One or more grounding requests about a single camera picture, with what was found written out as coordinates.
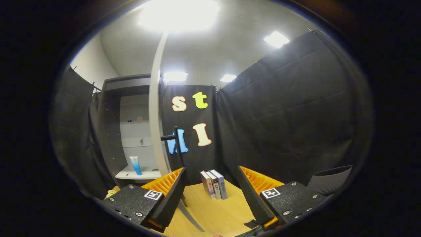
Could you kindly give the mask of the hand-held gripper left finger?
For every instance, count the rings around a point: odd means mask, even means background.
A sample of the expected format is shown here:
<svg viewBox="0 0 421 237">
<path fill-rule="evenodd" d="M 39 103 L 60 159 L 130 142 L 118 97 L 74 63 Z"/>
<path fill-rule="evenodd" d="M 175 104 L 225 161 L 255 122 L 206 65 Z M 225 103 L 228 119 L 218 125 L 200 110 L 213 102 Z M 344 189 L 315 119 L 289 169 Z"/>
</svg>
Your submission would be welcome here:
<svg viewBox="0 0 421 237">
<path fill-rule="evenodd" d="M 142 186 L 127 185 L 99 205 L 119 220 L 163 233 L 170 225 L 186 186 L 186 168 Z"/>
</svg>

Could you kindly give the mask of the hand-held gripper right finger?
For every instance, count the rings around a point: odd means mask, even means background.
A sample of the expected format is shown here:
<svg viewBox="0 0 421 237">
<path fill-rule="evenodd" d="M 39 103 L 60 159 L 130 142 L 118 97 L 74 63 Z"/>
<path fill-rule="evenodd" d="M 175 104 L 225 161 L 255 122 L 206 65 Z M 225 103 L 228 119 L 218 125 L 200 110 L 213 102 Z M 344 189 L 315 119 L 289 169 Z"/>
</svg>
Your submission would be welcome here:
<svg viewBox="0 0 421 237">
<path fill-rule="evenodd" d="M 243 166 L 237 179 L 247 204 L 263 231 L 302 219 L 318 208 L 326 196 L 292 181 L 282 183 Z"/>
</svg>

